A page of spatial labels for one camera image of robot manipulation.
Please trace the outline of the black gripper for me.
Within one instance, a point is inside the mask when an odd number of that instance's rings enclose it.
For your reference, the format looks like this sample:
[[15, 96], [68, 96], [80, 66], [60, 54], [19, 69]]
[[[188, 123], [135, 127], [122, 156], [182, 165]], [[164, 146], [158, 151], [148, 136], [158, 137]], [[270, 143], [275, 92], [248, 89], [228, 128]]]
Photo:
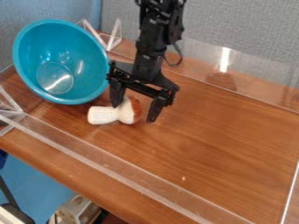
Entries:
[[116, 108], [124, 99], [127, 89], [152, 98], [147, 122], [154, 123], [163, 108], [174, 104], [179, 86], [164, 76], [163, 59], [138, 56], [134, 63], [111, 61], [107, 80], [110, 83], [110, 100]]

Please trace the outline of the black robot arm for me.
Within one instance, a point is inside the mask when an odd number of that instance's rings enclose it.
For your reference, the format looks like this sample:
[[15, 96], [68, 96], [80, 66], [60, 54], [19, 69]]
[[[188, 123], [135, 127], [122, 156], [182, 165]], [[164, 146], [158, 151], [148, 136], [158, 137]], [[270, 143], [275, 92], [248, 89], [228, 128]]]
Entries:
[[162, 110], [174, 104], [179, 86], [166, 78], [162, 71], [167, 46], [182, 54], [176, 41], [183, 39], [183, 8], [187, 0], [135, 0], [140, 7], [140, 35], [135, 42], [135, 63], [112, 60], [107, 80], [110, 100], [116, 108], [127, 89], [151, 97], [147, 121], [154, 123]]

